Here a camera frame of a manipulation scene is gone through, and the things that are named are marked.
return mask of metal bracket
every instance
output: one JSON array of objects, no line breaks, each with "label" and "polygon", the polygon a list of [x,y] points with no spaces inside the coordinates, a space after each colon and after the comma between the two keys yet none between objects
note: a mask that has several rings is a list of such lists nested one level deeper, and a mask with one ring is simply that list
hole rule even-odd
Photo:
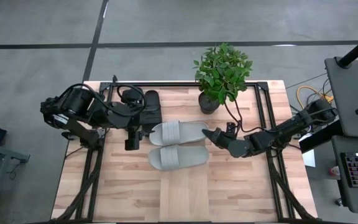
[{"label": "metal bracket", "polygon": [[69,132],[69,131],[64,131],[64,132],[62,132],[62,136],[63,136],[65,139],[69,140],[69,141],[74,140],[75,137],[76,137],[74,134],[72,134],[72,133]]},{"label": "metal bracket", "polygon": [[341,65],[341,64],[339,63],[339,61],[342,59],[342,57],[334,57],[334,59],[335,59],[335,61],[336,61],[336,64],[337,64],[339,67],[343,68],[343,69],[349,69],[349,68],[352,66],[351,63],[350,63],[349,65],[346,65],[346,66]]},{"label": "metal bracket", "polygon": [[269,92],[269,85],[267,82],[257,82],[258,86],[266,92]]},{"label": "metal bracket", "polygon": [[101,82],[99,86],[99,92],[107,90],[111,86],[111,82]]},{"label": "metal bracket", "polygon": [[117,81],[118,81],[117,76],[116,76],[116,75],[113,75],[113,76],[112,76],[112,83],[111,83],[111,85],[112,85],[113,87],[116,87],[116,86],[117,86]]}]

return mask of white paper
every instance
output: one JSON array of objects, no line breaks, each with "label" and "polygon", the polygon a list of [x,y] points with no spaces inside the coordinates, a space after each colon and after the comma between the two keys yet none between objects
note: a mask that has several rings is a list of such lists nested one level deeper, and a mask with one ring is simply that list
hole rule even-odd
[{"label": "white paper", "polygon": [[[310,136],[311,136],[311,134],[306,134],[306,135],[302,136],[302,138],[300,138],[299,141],[302,141],[305,138],[308,138]],[[302,157],[303,157],[303,163],[305,163],[306,166],[316,167],[316,160],[314,159],[314,149],[303,153]]]}]

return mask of desk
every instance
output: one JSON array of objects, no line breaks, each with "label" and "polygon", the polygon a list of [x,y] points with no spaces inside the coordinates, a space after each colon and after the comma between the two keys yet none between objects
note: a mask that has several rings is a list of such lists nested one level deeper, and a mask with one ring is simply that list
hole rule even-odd
[{"label": "desk", "polygon": [[333,146],[336,162],[341,173],[341,180],[339,180],[340,184],[338,184],[338,186],[341,192],[342,202],[344,206],[349,207],[350,211],[358,213],[358,188],[349,187],[346,178],[346,167],[341,159],[342,152],[358,152],[358,138],[334,136]]},{"label": "desk", "polygon": [[327,58],[324,62],[339,119],[302,141],[303,152],[330,141],[334,135],[358,137],[358,60],[348,69],[338,66],[335,58]]},{"label": "desk", "polygon": [[[85,82],[98,90],[100,82]],[[291,118],[291,110],[283,81],[268,81],[270,97],[277,124]],[[211,115],[201,113],[197,87],[151,87],[160,95],[163,121],[202,121],[210,129],[225,129],[232,121],[221,106]],[[118,96],[113,93],[113,101]],[[260,126],[255,90],[240,92],[237,98],[244,118],[244,129]],[[266,102],[262,97],[266,120],[269,120]],[[228,103],[235,111],[235,104]],[[209,140],[207,164],[171,172],[160,172],[148,163],[148,152],[156,148],[148,139],[141,141],[138,151],[125,151],[124,130],[112,129],[106,135],[94,222],[158,222],[158,221],[212,221],[254,222],[275,221],[276,213],[265,154],[235,159],[226,150],[218,149]],[[79,148],[72,141],[67,153]],[[57,190],[52,218],[58,217],[78,193],[81,184],[86,150],[71,155],[64,163]],[[291,190],[309,213],[317,216],[301,152],[288,147],[283,152]],[[182,176],[176,185],[167,181]],[[172,190],[182,188],[180,198],[173,198]],[[284,196],[280,194],[283,211]],[[172,201],[180,201],[176,209]],[[87,213],[87,203],[83,210]]]}]

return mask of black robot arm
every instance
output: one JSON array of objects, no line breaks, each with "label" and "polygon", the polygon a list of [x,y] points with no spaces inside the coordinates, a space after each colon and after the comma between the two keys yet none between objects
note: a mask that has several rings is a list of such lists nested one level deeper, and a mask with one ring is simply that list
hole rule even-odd
[{"label": "black robot arm", "polygon": [[[103,91],[96,93],[90,86],[79,83],[67,88],[60,96],[47,98],[41,103],[40,112],[44,115],[44,121],[54,128],[68,130],[70,134],[80,137],[81,144],[88,148],[101,147],[101,135],[95,129],[86,129],[79,121],[94,128],[125,128],[128,131],[125,150],[139,149],[143,135],[137,128],[146,99],[140,88],[117,85],[116,80],[114,76],[110,90],[117,87],[121,102],[109,102],[109,99],[104,102]],[[121,87],[129,90],[121,94]]]},{"label": "black robot arm", "polygon": [[261,154],[267,149],[283,149],[297,134],[311,125],[324,125],[334,121],[336,109],[325,100],[316,100],[294,117],[270,130],[262,130],[237,139],[236,128],[227,125],[226,132],[204,129],[204,134],[219,148],[227,149],[233,157],[249,157]]}]

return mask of wooden tabletop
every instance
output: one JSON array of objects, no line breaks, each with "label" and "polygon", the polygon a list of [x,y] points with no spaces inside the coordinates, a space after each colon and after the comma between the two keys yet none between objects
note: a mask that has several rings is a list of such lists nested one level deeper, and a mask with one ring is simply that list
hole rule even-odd
[{"label": "wooden tabletop", "polygon": [[[291,118],[284,82],[267,81],[276,123]],[[99,82],[85,82],[98,90]],[[198,106],[200,91],[196,87],[152,87],[160,95],[163,121],[201,121],[210,129],[226,128],[232,121],[224,106],[211,115],[205,115]],[[265,119],[269,122],[262,94]],[[119,101],[114,93],[113,101]],[[244,129],[260,126],[255,91],[240,92],[237,102],[244,121]],[[238,116],[234,103],[229,109]],[[160,172],[148,160],[153,146],[147,138],[137,151],[125,151],[124,130],[112,129],[106,135],[94,222],[159,222],[212,221],[256,222],[275,221],[276,213],[265,154],[248,158],[233,158],[227,150],[219,149],[208,139],[195,144],[206,145],[209,161],[176,171]],[[67,153],[78,149],[79,142],[69,143]],[[52,218],[58,217],[78,193],[81,184],[86,149],[72,154],[64,163]],[[317,217],[305,165],[299,149],[288,147],[283,151],[291,191]],[[84,217],[88,210],[85,198]],[[283,211],[286,212],[280,191]]]}]

